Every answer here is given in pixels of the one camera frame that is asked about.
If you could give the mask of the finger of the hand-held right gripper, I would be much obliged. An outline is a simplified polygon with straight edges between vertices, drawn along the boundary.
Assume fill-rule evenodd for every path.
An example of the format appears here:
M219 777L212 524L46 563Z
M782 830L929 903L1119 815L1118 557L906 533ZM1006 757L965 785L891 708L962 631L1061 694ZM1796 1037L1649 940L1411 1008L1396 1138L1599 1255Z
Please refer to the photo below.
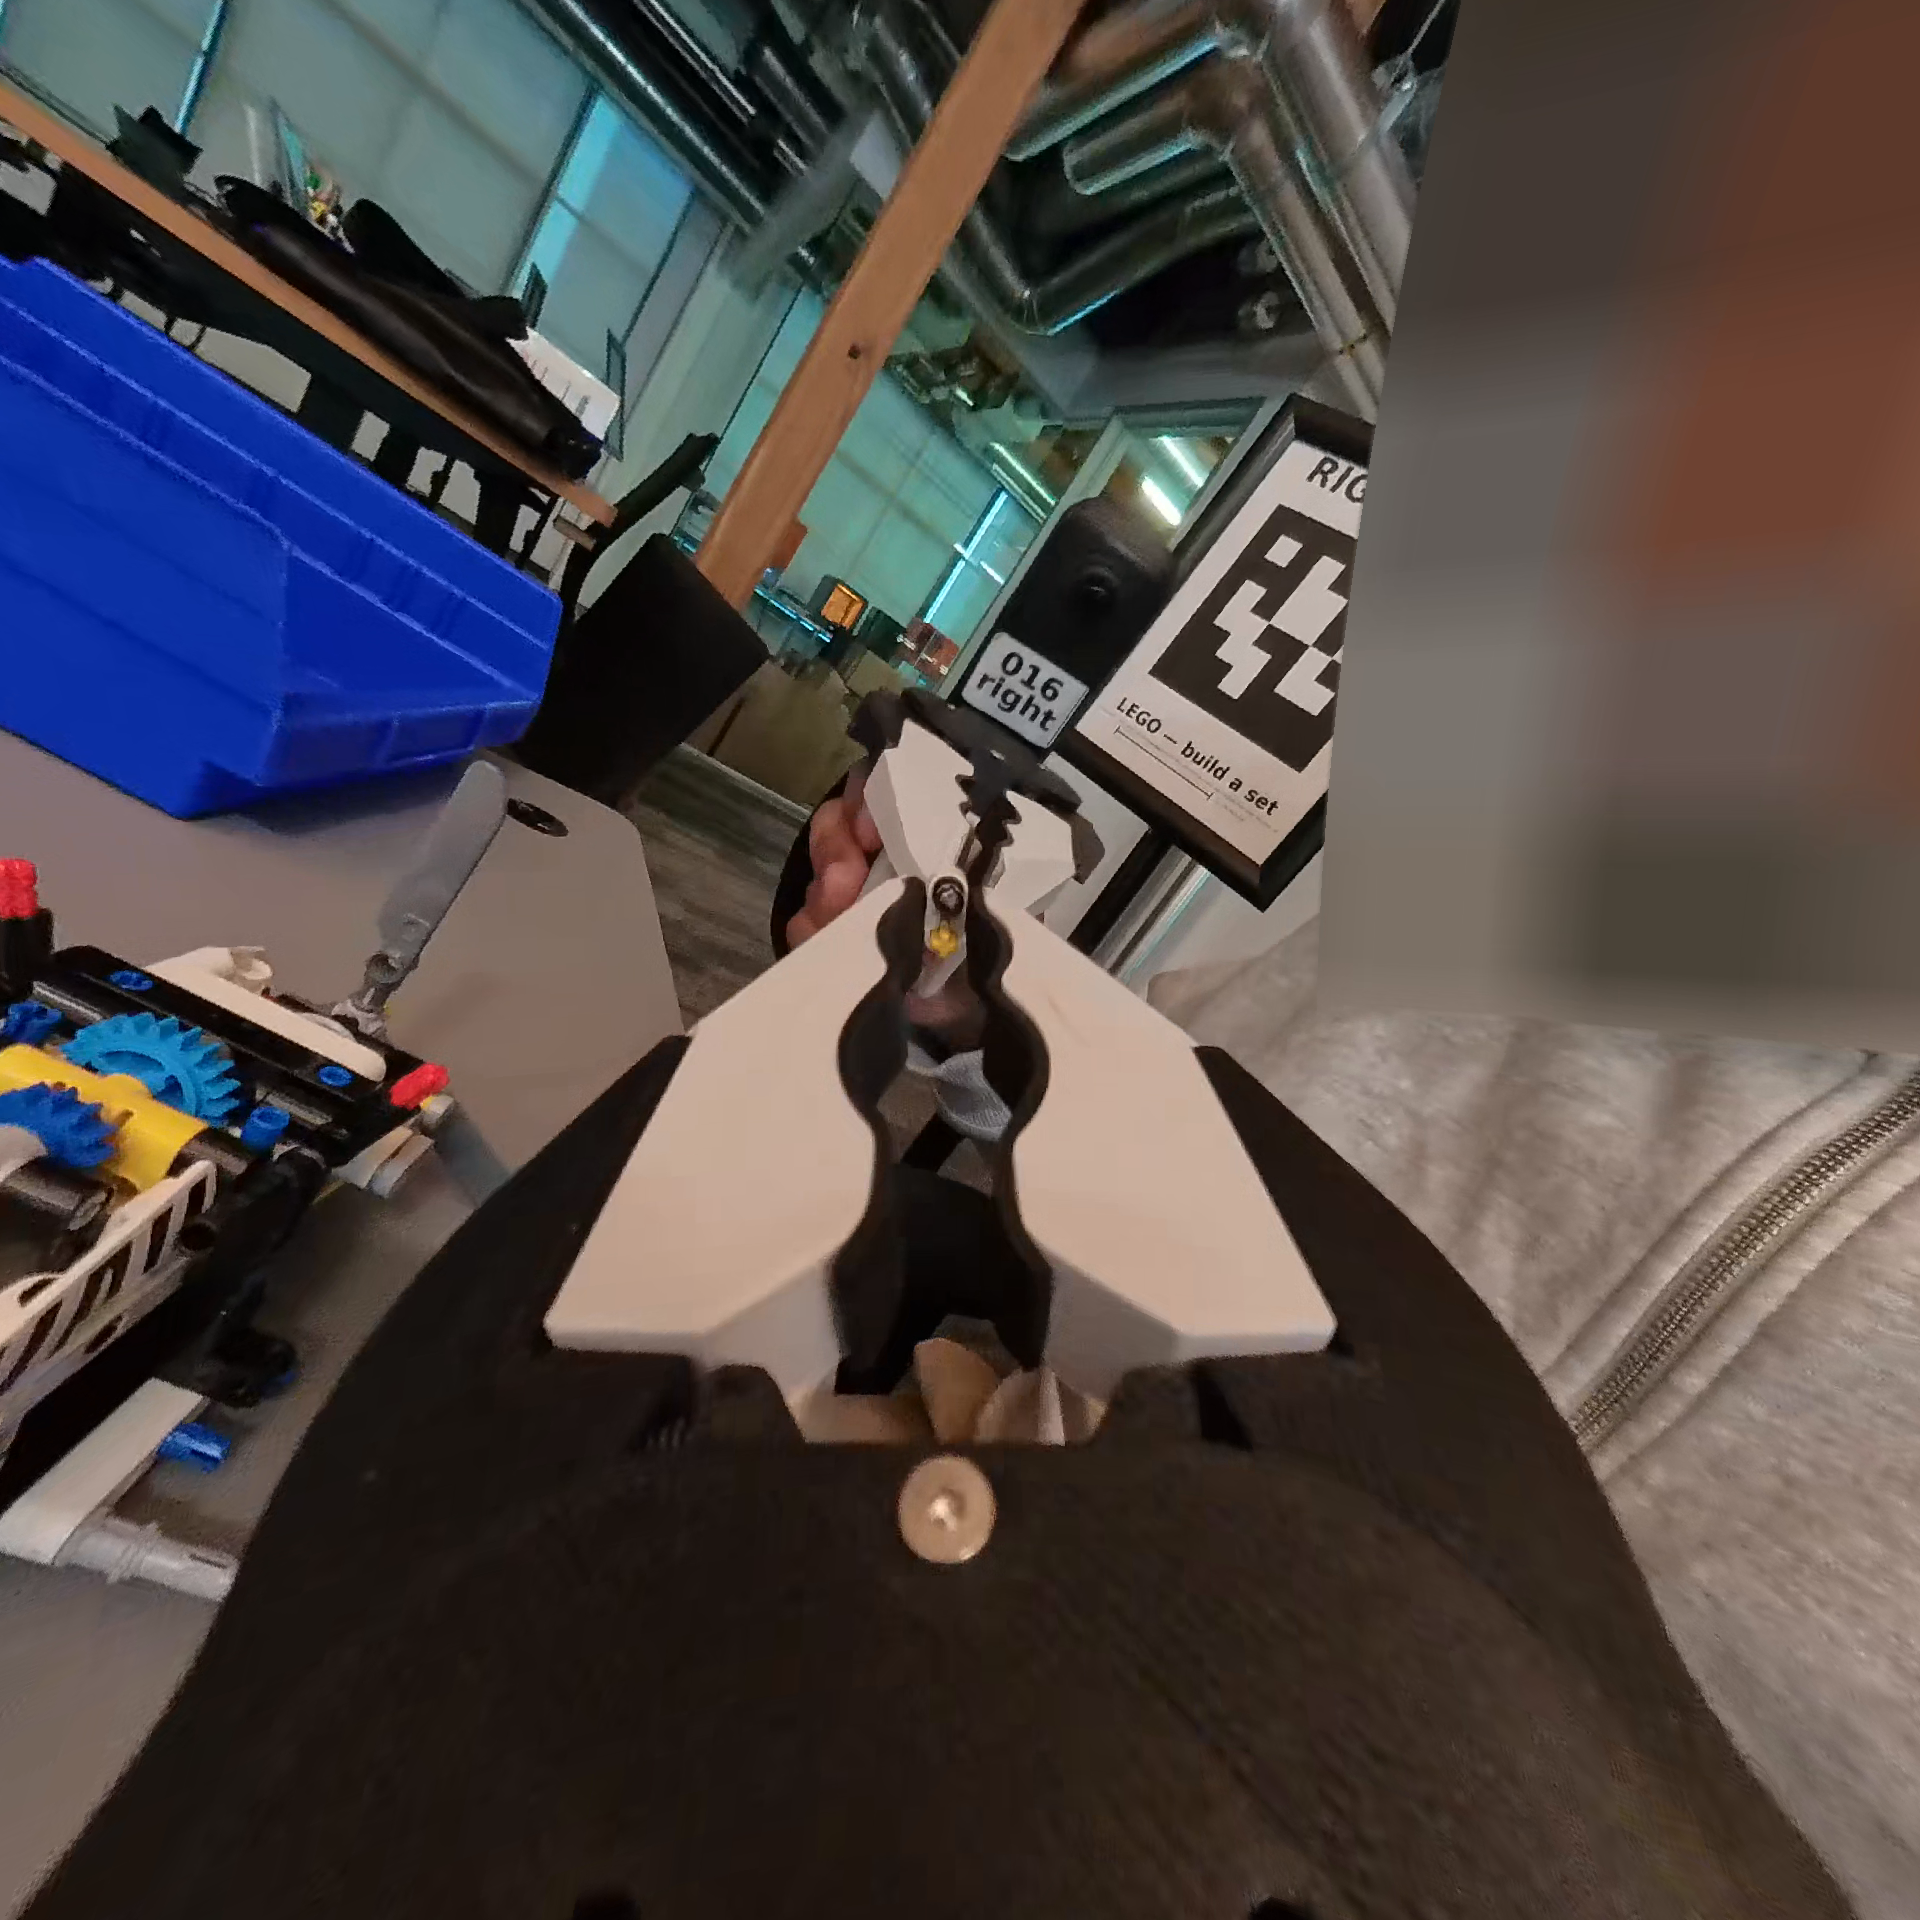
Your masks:
M965 780L972 760L944 737L901 737L879 750L864 805L879 831L879 853L864 884L872 894L891 878L921 881L929 908L965 908L974 815Z
M1044 801L999 794L991 803L991 920L1041 918L1046 903L1088 868L1088 821L1075 794Z

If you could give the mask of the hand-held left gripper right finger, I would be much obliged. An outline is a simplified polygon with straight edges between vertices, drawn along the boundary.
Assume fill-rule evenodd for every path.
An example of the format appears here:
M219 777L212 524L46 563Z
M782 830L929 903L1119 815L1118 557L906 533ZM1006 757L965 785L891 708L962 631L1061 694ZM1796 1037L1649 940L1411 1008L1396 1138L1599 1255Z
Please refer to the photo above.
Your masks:
M994 1200L1046 1370L1111 1395L1142 1370L1324 1353L1334 1313L1189 1037L994 898L969 967L1009 1107Z

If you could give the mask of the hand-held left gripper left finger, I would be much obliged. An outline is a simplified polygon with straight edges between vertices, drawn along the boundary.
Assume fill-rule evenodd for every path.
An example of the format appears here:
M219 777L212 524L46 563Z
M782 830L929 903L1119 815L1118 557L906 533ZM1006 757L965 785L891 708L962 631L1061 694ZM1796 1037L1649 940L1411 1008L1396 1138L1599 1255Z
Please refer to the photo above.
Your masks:
M828 1270L878 1173L841 1037L891 987L879 930L898 908L918 963L924 884L891 878L691 1031L546 1308L551 1345L758 1367L786 1398L835 1377Z

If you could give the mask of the small white lego assembly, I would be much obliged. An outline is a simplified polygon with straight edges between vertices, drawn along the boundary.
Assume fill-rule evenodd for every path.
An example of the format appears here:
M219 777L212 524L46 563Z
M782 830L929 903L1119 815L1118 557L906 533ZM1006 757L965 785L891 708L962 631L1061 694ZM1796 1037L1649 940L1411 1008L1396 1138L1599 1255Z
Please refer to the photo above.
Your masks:
M914 983L921 1001L939 997L965 960L972 890L959 868L945 868L926 884L924 971Z

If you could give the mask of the zebra-striped lego helicopter model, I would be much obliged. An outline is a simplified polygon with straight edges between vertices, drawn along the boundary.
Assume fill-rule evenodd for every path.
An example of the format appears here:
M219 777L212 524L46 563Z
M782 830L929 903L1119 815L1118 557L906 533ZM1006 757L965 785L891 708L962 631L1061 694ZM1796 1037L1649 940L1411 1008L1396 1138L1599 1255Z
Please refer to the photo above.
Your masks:
M388 1007L506 815L502 771L469 765L329 1008L279 995L258 945L145 967L56 945L38 868L4 864L4 1453L118 1350L156 1363L4 1494L4 1558L229 1594L232 1554L118 1503L159 1461L214 1473L229 1438L202 1408L292 1377L255 1314L315 1205L388 1197L435 1151L449 1074L394 1045Z

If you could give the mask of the person's right hand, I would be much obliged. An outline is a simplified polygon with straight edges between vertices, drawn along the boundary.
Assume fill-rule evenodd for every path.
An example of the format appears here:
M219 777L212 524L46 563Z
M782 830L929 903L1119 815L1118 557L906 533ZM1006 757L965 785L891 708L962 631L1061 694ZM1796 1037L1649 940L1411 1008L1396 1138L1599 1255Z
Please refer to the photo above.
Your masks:
M786 957L852 908L882 853L864 777L844 780L795 840L772 901L769 940Z

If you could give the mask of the brown cardboard box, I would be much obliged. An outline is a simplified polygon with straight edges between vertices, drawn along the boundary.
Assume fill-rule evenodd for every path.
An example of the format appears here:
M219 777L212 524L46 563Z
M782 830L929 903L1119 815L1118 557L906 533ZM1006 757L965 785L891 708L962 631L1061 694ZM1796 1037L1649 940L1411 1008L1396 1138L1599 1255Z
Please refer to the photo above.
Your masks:
M825 661L795 673L769 661L716 718L702 751L769 794L812 811L865 757L852 737L861 704L878 691L906 690L895 665L868 654L852 664L852 678Z

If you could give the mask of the black-framed sign board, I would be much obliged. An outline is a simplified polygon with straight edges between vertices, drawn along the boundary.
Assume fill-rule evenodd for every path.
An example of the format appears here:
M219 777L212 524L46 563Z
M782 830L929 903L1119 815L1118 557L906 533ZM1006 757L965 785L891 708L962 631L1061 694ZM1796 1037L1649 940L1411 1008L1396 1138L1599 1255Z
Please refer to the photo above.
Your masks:
M1285 397L1175 551L1178 583L1064 754L1268 908L1321 853L1375 428Z

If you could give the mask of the black chair backrest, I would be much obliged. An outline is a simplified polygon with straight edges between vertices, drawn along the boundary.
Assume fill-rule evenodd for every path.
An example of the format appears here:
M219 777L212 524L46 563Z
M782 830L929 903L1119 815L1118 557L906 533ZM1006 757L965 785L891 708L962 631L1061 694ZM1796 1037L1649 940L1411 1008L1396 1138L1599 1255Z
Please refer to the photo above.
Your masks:
M559 573L559 631L515 760L614 811L766 664L751 623L666 534L644 541L582 607L588 573L674 493L698 493L715 453L715 434L689 434Z

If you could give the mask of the wooden beam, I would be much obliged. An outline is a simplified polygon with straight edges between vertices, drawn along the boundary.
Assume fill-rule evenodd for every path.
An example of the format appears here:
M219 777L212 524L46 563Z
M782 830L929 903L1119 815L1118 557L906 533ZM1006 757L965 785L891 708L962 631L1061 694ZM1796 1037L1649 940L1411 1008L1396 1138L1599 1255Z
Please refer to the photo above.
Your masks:
M795 530L1078 15L1081 4L985 13L701 544L698 573L731 608Z

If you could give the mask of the person's grey hoodie torso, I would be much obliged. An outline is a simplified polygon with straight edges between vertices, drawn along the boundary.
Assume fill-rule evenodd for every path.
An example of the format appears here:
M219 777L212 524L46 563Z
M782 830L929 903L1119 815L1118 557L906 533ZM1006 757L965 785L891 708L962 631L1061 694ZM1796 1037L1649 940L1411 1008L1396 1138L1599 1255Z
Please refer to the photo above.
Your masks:
M1916 1061L1156 974L1474 1285L1859 1918L1916 1914Z

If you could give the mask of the blue plastic storage bin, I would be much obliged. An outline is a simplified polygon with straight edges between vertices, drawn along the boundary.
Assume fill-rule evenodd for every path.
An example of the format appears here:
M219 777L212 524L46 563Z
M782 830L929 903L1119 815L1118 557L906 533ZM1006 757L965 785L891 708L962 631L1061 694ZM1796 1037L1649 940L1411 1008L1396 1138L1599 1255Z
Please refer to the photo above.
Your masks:
M4 264L4 733L171 818L511 744L559 604L46 261Z

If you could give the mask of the wooden work table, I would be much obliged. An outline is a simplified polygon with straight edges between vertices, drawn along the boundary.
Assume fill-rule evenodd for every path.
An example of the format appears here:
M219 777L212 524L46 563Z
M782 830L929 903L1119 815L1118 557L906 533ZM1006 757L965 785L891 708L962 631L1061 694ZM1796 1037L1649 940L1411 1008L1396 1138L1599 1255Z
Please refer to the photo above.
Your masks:
M212 320L214 328L258 337L404 437L466 464L479 483L515 477L601 534L611 530L611 504L586 483L502 437L452 388L398 360L381 340L315 300L304 283L241 245L202 207L169 198L11 84L4 84L4 133L29 143L59 180L75 178L99 188L121 223L156 244L165 261L176 267L195 261L201 280L219 283L222 291L214 300L222 315Z

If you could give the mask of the silver ventilation duct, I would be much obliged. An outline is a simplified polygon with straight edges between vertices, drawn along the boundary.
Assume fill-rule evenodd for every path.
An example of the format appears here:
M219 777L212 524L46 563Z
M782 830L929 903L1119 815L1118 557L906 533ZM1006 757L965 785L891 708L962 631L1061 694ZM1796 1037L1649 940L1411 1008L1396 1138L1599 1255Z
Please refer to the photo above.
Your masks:
M1068 38L1004 143L1046 151L1084 198L1212 157L1346 410L1379 418L1418 188L1349 4L1125 4Z

